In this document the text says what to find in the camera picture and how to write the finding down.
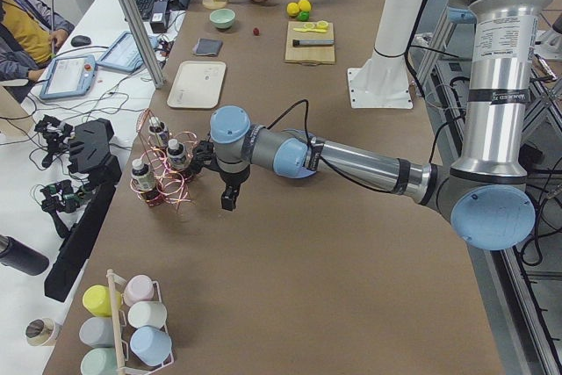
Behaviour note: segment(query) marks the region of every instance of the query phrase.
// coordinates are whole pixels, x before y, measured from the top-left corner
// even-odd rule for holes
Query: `pink cup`
[[[155,287],[149,276],[140,274],[134,276],[126,284],[123,292],[123,300],[128,306],[144,300],[152,300],[155,295]]]

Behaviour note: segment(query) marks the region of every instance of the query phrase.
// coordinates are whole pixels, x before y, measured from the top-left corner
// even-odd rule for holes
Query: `robotic arm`
[[[274,133],[253,125],[239,107],[220,108],[211,118],[211,138],[216,167],[234,193],[231,205],[250,164],[285,177],[328,166],[434,209],[478,248],[505,249],[522,241],[533,228],[535,211],[517,158],[537,16],[551,1],[450,0],[477,19],[464,146],[450,169],[307,140],[300,133]]]

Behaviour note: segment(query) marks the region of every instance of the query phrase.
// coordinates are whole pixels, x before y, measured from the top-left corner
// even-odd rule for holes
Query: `blue joint cap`
[[[511,248],[535,225],[535,209],[527,195],[507,185],[482,186],[453,207],[450,223],[467,243],[480,249]]]
[[[468,9],[447,6],[447,18],[453,24],[476,24],[476,16]]]
[[[306,144],[296,138],[286,140],[275,153],[273,171],[284,177],[299,177],[300,170],[305,163],[307,150]]]
[[[219,144],[231,144],[242,138],[249,126],[249,116],[244,109],[225,105],[211,116],[211,138]]]

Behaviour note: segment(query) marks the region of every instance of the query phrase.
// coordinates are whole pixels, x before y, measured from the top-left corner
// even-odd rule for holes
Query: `person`
[[[23,100],[33,83],[39,81],[56,48],[68,38],[74,26],[54,14],[40,0],[0,0],[0,81],[24,78],[24,87],[11,87],[11,94]]]

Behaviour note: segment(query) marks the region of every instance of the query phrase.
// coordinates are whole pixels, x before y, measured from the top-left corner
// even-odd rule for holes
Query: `computer mouse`
[[[75,35],[70,41],[72,47],[89,46],[91,44],[91,38],[87,35]]]

